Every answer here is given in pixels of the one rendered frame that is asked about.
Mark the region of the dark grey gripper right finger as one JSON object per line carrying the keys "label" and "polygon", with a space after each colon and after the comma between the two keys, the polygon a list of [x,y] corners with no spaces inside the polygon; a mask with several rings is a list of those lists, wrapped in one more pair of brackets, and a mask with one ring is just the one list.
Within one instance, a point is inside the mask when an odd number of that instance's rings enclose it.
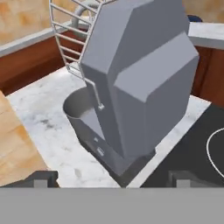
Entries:
{"label": "dark grey gripper right finger", "polygon": [[189,171],[169,171],[166,185],[176,188],[221,187],[221,185],[202,180]]}

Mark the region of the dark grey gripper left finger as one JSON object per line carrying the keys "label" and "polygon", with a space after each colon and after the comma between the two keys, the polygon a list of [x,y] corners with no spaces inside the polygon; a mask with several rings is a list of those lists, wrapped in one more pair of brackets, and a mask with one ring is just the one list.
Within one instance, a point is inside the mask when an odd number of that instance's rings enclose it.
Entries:
{"label": "dark grey gripper left finger", "polygon": [[57,171],[35,171],[25,179],[9,183],[5,187],[16,188],[57,188],[59,186]]}

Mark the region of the grey stand mixer base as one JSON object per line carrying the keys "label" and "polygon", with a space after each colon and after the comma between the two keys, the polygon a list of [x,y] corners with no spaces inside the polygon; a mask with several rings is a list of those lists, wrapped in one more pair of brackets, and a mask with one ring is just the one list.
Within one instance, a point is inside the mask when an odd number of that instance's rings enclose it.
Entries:
{"label": "grey stand mixer base", "polygon": [[109,176],[120,186],[126,187],[155,156],[152,150],[141,157],[122,157],[105,141],[95,110],[80,116],[84,133],[78,135],[80,144],[108,171]]}

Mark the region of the grey metal mixer bowl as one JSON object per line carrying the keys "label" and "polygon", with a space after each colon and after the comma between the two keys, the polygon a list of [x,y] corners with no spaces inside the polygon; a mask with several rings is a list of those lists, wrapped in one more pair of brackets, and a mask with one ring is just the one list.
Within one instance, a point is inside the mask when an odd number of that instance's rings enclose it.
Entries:
{"label": "grey metal mixer bowl", "polygon": [[96,135],[104,138],[86,87],[76,89],[65,99],[63,111],[77,134],[84,130],[92,130]]}

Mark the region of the black hob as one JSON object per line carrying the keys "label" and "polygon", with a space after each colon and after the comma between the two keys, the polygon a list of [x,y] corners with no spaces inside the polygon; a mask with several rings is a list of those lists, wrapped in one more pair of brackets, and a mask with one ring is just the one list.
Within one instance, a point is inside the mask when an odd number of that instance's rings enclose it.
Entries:
{"label": "black hob", "polygon": [[175,186],[175,174],[184,174],[211,186],[224,187],[224,178],[211,165],[206,148],[207,139],[222,128],[224,108],[211,104],[146,179],[142,187]]}

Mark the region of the light wooden board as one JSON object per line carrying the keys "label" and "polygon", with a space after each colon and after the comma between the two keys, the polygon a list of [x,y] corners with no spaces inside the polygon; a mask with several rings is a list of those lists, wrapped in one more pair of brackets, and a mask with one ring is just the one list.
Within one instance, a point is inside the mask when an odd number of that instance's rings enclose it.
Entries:
{"label": "light wooden board", "polygon": [[0,186],[47,170],[44,159],[0,90]]}

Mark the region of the brown wooden cupboard run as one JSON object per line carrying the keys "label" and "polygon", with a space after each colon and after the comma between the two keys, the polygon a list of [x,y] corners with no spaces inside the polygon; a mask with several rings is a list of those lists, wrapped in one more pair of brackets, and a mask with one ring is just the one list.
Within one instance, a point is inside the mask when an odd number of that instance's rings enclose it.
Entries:
{"label": "brown wooden cupboard run", "polygon": [[0,90],[9,95],[64,66],[55,37],[0,57]]}
{"label": "brown wooden cupboard run", "polygon": [[199,64],[192,95],[224,108],[224,50],[196,47]]}

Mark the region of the dark blue round object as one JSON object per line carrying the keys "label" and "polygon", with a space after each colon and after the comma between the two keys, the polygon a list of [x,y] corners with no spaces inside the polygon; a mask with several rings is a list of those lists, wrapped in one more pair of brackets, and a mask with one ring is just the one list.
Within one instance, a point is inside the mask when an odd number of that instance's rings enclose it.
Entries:
{"label": "dark blue round object", "polygon": [[196,15],[187,15],[190,22],[203,22],[203,20]]}

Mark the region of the grey curved tap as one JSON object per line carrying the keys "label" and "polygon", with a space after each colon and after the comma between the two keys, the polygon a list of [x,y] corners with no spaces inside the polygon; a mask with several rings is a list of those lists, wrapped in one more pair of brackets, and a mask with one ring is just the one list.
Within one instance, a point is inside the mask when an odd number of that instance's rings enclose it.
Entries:
{"label": "grey curved tap", "polygon": [[86,11],[88,11],[88,12],[96,11],[98,9],[99,5],[100,4],[96,0],[82,0],[73,12],[75,17],[73,17],[71,20],[72,27],[78,28],[82,15]]}

